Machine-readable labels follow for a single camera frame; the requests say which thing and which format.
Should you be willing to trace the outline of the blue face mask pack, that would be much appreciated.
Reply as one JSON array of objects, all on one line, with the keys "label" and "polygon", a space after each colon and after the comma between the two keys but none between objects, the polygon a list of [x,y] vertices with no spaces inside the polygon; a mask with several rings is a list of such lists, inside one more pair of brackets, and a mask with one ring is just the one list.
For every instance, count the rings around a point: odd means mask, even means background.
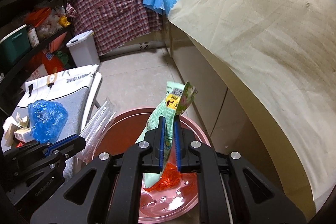
[{"label": "blue face mask pack", "polygon": [[106,97],[104,103],[98,108],[84,127],[80,136],[86,141],[85,148],[75,157],[88,164],[92,161],[96,149],[104,139],[105,134],[116,118],[118,107]]}]

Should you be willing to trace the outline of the red medicine box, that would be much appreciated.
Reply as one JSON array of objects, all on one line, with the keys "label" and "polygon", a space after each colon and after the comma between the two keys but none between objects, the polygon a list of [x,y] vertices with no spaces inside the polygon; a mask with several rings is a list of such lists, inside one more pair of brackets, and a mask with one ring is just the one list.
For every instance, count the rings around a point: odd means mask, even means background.
[{"label": "red medicine box", "polygon": [[18,143],[18,144],[15,146],[15,148],[22,147],[22,146],[24,146],[24,145],[25,145],[25,143],[20,142],[20,143]]}]

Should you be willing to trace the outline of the orange red plastic bag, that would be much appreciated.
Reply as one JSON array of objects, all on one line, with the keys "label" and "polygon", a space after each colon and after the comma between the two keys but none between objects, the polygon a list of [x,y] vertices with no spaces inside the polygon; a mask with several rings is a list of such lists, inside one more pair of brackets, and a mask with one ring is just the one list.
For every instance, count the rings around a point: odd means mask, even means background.
[{"label": "orange red plastic bag", "polygon": [[147,192],[152,192],[154,190],[163,191],[177,186],[180,183],[181,178],[182,174],[177,170],[177,167],[168,162],[159,181],[153,186],[144,189]]}]

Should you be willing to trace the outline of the green white snack wrapper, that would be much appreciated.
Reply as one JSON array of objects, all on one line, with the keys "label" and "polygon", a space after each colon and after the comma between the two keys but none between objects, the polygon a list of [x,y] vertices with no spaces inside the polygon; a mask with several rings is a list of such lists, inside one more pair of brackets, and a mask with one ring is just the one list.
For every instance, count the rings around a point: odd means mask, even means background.
[{"label": "green white snack wrapper", "polygon": [[173,124],[174,118],[177,115],[182,115],[186,109],[194,101],[194,96],[197,94],[196,87],[189,82],[185,84],[167,82],[166,96],[161,103],[150,114],[146,122],[145,128],[142,130],[136,142],[141,142],[145,139],[145,134],[149,130],[156,129],[159,125],[159,117],[163,116],[166,122],[164,129],[164,153],[163,164],[166,165],[173,145]]}]

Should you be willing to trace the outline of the white trash bin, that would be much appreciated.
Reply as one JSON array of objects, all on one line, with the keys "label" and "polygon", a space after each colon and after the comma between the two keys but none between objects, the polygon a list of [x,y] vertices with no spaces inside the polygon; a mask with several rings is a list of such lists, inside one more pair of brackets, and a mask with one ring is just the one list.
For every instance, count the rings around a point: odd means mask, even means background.
[{"label": "white trash bin", "polygon": [[77,67],[100,65],[93,35],[92,30],[86,31],[76,35],[66,44]]}]

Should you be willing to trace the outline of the blue plastic bag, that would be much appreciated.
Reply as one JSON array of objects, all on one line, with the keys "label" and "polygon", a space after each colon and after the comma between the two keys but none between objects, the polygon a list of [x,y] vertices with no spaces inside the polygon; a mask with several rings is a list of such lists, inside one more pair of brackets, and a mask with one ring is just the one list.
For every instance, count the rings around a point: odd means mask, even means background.
[{"label": "blue plastic bag", "polygon": [[33,138],[40,143],[55,143],[66,125],[68,112],[59,102],[37,100],[28,105]]}]

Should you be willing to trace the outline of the orange white carton box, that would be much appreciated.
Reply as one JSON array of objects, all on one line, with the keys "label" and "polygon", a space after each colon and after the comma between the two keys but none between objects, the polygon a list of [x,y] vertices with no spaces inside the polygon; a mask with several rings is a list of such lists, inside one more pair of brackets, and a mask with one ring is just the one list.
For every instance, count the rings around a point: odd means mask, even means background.
[{"label": "orange white carton box", "polygon": [[23,127],[14,132],[14,136],[18,141],[28,143],[34,140],[32,130],[29,127]]}]

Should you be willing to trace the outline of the cream paper bag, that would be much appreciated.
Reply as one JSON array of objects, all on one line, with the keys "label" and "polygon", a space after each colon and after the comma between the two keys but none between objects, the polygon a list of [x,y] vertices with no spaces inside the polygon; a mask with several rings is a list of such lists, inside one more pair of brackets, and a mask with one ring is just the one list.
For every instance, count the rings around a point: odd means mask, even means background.
[{"label": "cream paper bag", "polygon": [[29,124],[29,116],[21,117],[17,113],[16,118],[9,117],[5,120],[3,124],[4,135],[3,139],[5,140],[4,145],[6,147],[11,147],[14,142],[14,133],[18,129],[27,127]]}]

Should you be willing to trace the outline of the pink plastic basin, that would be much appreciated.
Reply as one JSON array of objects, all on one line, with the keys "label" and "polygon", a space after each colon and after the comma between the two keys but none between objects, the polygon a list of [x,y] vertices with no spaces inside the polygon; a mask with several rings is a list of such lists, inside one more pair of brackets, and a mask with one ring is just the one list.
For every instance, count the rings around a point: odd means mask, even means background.
[{"label": "pink plastic basin", "polygon": [[[118,114],[94,152],[111,155],[123,153],[138,139],[153,112],[152,107],[140,107]],[[139,223],[198,223],[198,180],[196,173],[179,173],[171,147],[167,167],[153,186],[142,184]]]}]

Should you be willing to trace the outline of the white cardboard sheet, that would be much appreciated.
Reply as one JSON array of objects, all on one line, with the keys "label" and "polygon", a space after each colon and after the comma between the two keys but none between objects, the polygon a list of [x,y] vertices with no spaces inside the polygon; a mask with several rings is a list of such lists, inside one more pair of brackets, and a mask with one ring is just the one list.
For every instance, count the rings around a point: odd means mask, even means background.
[{"label": "white cardboard sheet", "polygon": [[22,99],[26,100],[27,104],[36,100],[51,101],[81,88],[89,88],[97,69],[97,64],[86,65],[26,82],[26,92]]}]

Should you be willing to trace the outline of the green storage box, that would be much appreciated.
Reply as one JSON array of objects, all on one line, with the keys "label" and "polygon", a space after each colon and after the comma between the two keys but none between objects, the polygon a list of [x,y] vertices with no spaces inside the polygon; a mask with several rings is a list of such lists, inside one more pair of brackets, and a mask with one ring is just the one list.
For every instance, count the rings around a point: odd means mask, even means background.
[{"label": "green storage box", "polygon": [[15,64],[30,49],[26,24],[1,39],[1,56],[9,64]]}]

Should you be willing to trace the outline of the black shelf unit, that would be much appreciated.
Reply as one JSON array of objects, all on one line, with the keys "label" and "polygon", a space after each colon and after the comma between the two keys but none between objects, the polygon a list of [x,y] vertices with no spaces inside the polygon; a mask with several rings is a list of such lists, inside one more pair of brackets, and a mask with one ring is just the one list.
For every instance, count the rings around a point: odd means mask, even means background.
[{"label": "black shelf unit", "polygon": [[74,35],[66,16],[67,0],[1,0],[1,39],[27,25],[31,49],[15,64],[1,56],[1,115],[8,117],[22,98],[21,86],[41,64],[50,73],[64,70],[56,51]]}]

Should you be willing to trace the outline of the plaid shirt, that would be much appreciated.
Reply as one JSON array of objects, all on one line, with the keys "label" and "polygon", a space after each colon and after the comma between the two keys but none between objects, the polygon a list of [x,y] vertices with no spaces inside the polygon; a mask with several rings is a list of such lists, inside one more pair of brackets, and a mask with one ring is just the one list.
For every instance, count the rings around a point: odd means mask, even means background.
[{"label": "plaid shirt", "polygon": [[93,31],[99,56],[162,29],[161,15],[143,0],[67,0],[66,12],[75,35]]}]

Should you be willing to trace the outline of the cream blue tablecloth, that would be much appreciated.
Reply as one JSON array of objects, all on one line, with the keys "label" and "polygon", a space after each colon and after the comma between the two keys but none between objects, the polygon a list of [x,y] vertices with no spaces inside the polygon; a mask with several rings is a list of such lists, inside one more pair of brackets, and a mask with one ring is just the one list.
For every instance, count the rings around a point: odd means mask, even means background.
[{"label": "cream blue tablecloth", "polygon": [[335,189],[335,0],[160,0],[197,42],[311,218]]}]

